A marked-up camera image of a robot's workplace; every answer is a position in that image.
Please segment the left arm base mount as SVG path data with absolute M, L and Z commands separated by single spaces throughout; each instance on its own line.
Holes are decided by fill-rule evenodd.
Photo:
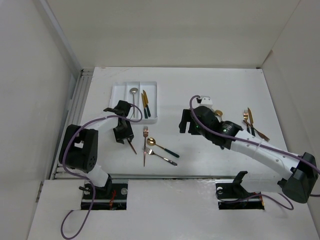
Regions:
M 93 187 L 86 183 L 84 186 L 80 186 L 79 189 L 83 192 L 80 209 L 88 210 L 93 199 Z M 95 191 L 92 210 L 117 211 L 127 209 L 127 183 L 113 183 L 110 189 L 96 187 Z

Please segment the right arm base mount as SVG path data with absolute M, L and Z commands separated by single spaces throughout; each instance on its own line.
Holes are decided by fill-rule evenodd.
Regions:
M 240 171 L 233 180 L 218 181 L 215 196 L 219 210 L 264 210 L 263 199 L 255 192 L 248 192 L 241 183 L 247 171 Z

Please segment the silver spoon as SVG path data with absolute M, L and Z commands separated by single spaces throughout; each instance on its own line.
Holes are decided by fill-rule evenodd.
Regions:
M 132 87 L 130 90 L 129 90 L 130 94 L 132 95 L 132 104 L 135 106 L 136 105 L 136 98 L 135 98 L 135 94 L 138 92 L 138 88 L 137 87 Z M 136 108 L 133 107 L 133 113 L 132 113 L 132 116 L 134 118 L 136 118 L 138 116 L 138 113 L 136 112 Z

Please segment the rose gold knife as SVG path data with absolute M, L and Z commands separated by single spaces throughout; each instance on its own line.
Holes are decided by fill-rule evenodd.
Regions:
M 136 151 L 136 149 L 134 148 L 134 146 L 133 146 L 132 142 L 130 141 L 130 139 L 127 139 L 127 141 L 128 141 L 128 143 L 129 143 L 131 149 L 133 150 L 133 152 L 137 155 L 137 151 Z

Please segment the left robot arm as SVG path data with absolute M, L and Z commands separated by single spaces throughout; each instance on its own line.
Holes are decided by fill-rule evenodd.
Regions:
M 89 194 L 107 198 L 112 192 L 112 178 L 97 164 L 99 135 L 112 131 L 115 141 L 124 144 L 134 138 L 129 118 L 136 106 L 120 100 L 114 108 L 107 107 L 95 119 L 80 125 L 67 127 L 59 154 L 59 163 L 76 177 L 91 181 Z

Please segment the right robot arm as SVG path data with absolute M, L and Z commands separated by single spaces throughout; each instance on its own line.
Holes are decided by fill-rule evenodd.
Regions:
M 244 170 L 233 180 L 220 180 L 216 183 L 218 200 L 233 204 L 260 196 L 262 192 L 273 192 L 288 201 L 305 204 L 314 196 L 312 191 L 320 170 L 312 154 L 298 155 L 281 150 L 232 121 L 218 120 L 209 96 L 194 95 L 192 99 L 197 101 L 198 107 L 192 107 L 190 101 L 190 107 L 182 111 L 180 133 L 201 135 L 222 150 L 243 154 L 276 173 L 271 179 L 263 179 Z

